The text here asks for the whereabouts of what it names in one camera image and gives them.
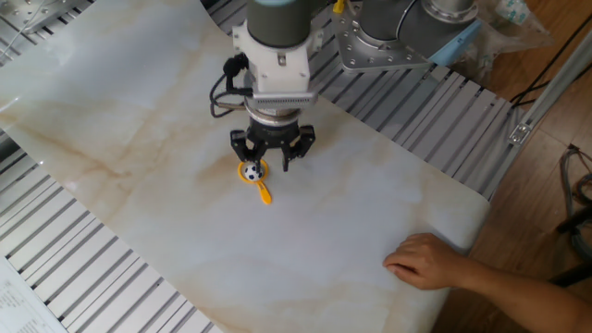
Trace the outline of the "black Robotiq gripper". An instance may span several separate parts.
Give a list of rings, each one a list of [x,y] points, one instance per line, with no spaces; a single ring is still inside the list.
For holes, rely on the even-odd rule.
[[[287,125],[270,126],[251,117],[248,130],[230,132],[230,145],[238,158],[241,162],[253,163],[257,172],[262,170],[261,159],[267,146],[280,146],[283,171],[288,172],[290,161],[305,157],[314,142],[315,128],[312,125],[299,126],[297,120]]]

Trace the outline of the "bare person hand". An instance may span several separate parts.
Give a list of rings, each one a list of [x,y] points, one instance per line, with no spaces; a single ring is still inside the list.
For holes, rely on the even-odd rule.
[[[419,290],[456,288],[463,284],[467,259],[432,233],[409,236],[383,261],[399,280]]]

